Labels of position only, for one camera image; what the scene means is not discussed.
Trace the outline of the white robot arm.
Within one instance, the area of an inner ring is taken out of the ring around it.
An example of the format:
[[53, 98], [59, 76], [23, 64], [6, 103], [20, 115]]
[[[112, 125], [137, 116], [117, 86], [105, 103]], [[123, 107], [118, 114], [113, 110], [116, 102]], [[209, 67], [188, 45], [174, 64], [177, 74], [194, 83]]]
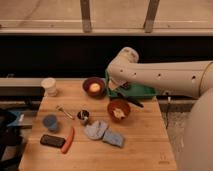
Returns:
[[134, 49], [124, 47], [107, 72], [111, 88], [136, 82], [197, 98], [184, 130], [177, 171], [213, 171], [213, 60], [142, 64]]

